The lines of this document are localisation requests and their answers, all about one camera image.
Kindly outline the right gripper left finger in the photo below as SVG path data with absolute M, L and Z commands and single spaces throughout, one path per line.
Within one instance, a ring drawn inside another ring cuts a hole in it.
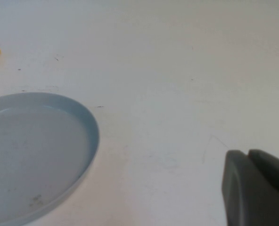
M 279 226 L 279 191 L 248 154 L 227 151 L 222 196 L 229 226 Z

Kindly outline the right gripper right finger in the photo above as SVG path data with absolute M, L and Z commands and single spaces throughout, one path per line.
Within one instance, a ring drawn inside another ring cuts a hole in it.
M 257 149 L 249 150 L 248 157 L 266 180 L 279 191 L 279 158 Z

